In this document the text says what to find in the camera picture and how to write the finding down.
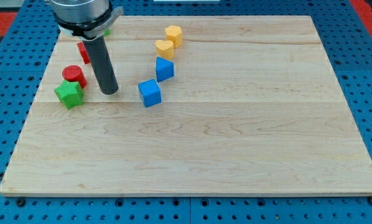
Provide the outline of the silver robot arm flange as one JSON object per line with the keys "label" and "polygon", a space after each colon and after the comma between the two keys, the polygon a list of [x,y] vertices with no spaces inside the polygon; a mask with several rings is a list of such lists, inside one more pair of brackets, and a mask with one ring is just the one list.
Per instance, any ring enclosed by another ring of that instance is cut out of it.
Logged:
{"label": "silver robot arm flange", "polygon": [[123,7],[113,7],[110,0],[48,0],[47,3],[60,30],[83,41],[102,37],[124,14]]}

